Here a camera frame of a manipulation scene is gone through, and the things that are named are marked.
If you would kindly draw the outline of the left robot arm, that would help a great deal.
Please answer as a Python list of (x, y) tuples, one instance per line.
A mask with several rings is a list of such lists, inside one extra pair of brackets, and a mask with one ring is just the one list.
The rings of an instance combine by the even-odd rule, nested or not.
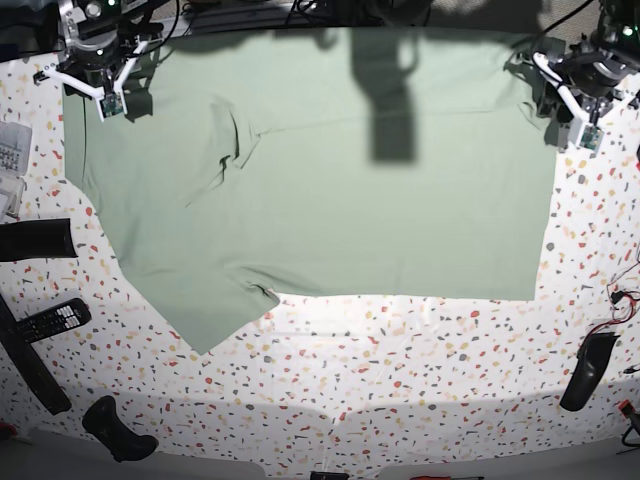
[(597, 28), (565, 52), (531, 43), (527, 63), (545, 82), (538, 115), (566, 131), (566, 145), (597, 154), (615, 107), (639, 109), (623, 81), (639, 73), (639, 3), (602, 1)]

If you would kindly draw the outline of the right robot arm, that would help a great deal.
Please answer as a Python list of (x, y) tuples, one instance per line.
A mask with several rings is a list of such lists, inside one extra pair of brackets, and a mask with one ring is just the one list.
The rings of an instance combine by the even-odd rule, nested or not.
[(162, 43), (163, 25), (151, 21), (163, 1), (60, 1), (64, 49), (57, 63), (34, 74), (56, 80), (93, 101), (99, 119), (126, 114), (125, 83), (138, 60)]

